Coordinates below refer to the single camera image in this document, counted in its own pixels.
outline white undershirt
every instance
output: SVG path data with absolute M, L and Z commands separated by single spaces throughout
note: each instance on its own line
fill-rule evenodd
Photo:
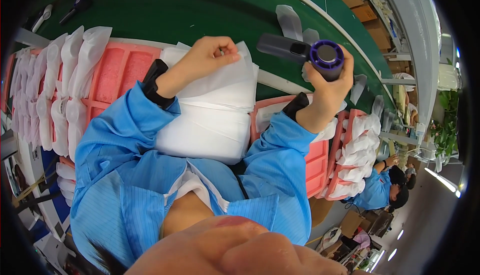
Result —
M 180 187 L 178 188 L 177 196 L 175 200 L 183 197 L 189 191 L 193 191 L 195 195 L 212 210 L 210 203 L 210 195 L 206 186 L 200 180 L 200 177 L 191 171 L 190 166 L 187 167 L 185 173 L 181 177 Z

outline right hand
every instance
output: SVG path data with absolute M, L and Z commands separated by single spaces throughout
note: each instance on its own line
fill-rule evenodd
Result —
M 342 101 L 353 85 L 353 56 L 342 45 L 339 46 L 345 59 L 342 72 L 337 80 L 327 82 L 311 63 L 306 62 L 304 65 L 308 79 L 315 87 L 312 106 L 328 121 L 337 114 Z
M 397 154 L 392 155 L 391 157 L 385 159 L 387 166 L 397 165 L 399 163 L 399 157 Z

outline black hair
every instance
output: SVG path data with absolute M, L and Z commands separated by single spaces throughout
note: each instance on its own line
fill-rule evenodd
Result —
M 407 177 L 405 173 L 396 165 L 394 165 L 389 171 L 388 176 L 390 176 L 390 181 L 392 184 L 398 184 L 399 186 L 407 183 Z
M 415 174 L 410 175 L 410 179 L 406 182 L 406 187 L 408 189 L 412 189 L 415 187 L 415 183 L 417 183 L 417 176 Z
M 394 209 L 400 208 L 405 205 L 408 199 L 409 199 L 408 188 L 405 185 L 401 185 L 399 193 L 396 196 L 396 200 L 395 201 L 390 200 L 390 206 L 393 207 Z
M 108 274 L 123 275 L 125 272 L 127 272 L 128 268 L 125 267 L 123 263 L 121 263 L 120 260 L 115 257 L 115 255 L 105 249 L 105 247 L 91 240 L 88 240 L 88 242 L 95 249 L 95 260 L 100 266 L 102 266 L 105 270 L 108 271 Z

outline left hand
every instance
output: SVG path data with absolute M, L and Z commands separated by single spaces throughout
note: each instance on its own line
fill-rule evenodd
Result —
M 240 58 L 237 46 L 231 38 L 205 36 L 197 40 L 176 65 L 155 80 L 157 93 L 164 98 L 173 98 L 193 81 L 237 62 Z

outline worker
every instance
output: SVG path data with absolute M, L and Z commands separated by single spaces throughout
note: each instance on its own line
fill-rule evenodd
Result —
M 370 177 L 364 179 L 363 192 L 354 197 L 345 198 L 344 202 L 352 203 L 366 210 L 380 209 L 387 205 L 394 209 L 404 206 L 409 199 L 404 181 L 396 181 L 397 176 L 392 176 L 394 179 L 391 179 L 389 172 L 386 171 L 388 167 L 395 167 L 398 163 L 399 158 L 397 155 L 393 155 L 374 165 Z
M 217 161 L 153 150 L 181 114 L 175 95 L 240 60 L 231 38 L 201 38 L 165 73 L 137 82 L 92 119 L 76 149 L 70 222 L 81 254 L 110 274 L 346 274 L 303 247 L 312 221 L 304 157 L 353 84 L 353 56 L 340 47 L 339 79 L 306 63 L 313 103 L 301 93 L 273 115 L 239 176 Z

